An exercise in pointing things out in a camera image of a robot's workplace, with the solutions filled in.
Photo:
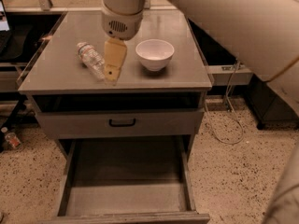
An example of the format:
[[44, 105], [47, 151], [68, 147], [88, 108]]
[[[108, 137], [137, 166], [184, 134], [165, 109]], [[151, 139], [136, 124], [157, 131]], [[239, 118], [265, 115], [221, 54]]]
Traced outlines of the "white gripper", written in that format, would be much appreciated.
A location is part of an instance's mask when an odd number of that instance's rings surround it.
[[122, 40], [132, 39], [139, 31], [143, 12], [119, 14], [102, 6], [102, 28], [109, 38], [105, 42], [105, 82], [115, 84], [121, 74], [121, 67], [126, 59], [127, 46]]

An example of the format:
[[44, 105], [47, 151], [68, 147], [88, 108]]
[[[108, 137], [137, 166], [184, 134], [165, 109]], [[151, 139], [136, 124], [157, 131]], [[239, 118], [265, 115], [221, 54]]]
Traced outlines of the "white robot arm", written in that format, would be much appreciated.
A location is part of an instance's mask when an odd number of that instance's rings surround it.
[[[298, 0], [167, 0], [299, 112]], [[145, 0], [102, 0], [105, 32], [139, 30]]]

